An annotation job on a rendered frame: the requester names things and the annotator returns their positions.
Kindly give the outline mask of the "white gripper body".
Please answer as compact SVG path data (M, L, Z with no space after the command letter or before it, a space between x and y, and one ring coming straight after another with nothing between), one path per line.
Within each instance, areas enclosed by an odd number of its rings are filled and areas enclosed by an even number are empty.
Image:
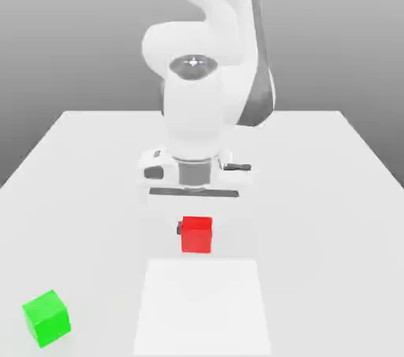
M143 196L143 214L157 217L220 217L245 204L236 190L152 186Z

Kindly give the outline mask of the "small red cube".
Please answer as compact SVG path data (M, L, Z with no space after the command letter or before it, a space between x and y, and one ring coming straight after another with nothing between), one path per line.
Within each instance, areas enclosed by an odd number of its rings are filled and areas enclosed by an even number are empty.
M207 216L184 216L181 221L181 251L211 253L213 219Z

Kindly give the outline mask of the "small green cube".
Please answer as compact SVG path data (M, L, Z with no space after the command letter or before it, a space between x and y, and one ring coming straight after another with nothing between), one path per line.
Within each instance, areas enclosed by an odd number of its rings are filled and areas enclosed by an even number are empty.
M54 290L22 305L28 331L39 348L71 332L69 312Z

